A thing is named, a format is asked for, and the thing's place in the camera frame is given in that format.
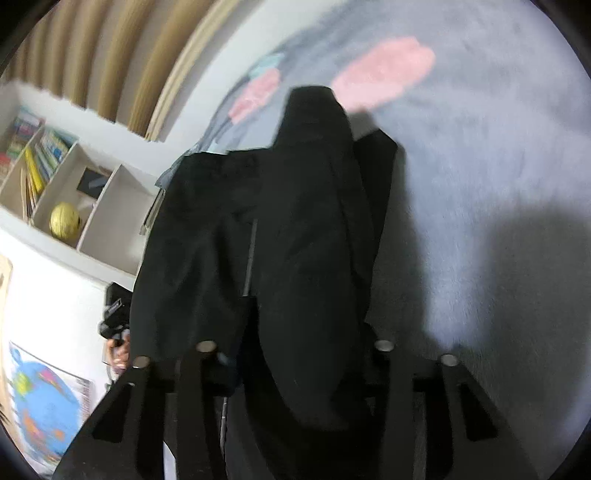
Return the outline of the person's left hand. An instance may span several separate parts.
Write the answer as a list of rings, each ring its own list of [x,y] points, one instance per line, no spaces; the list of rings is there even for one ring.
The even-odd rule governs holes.
[[[112,372],[119,376],[130,363],[130,337],[125,336],[122,340],[109,339],[106,342],[107,362]]]

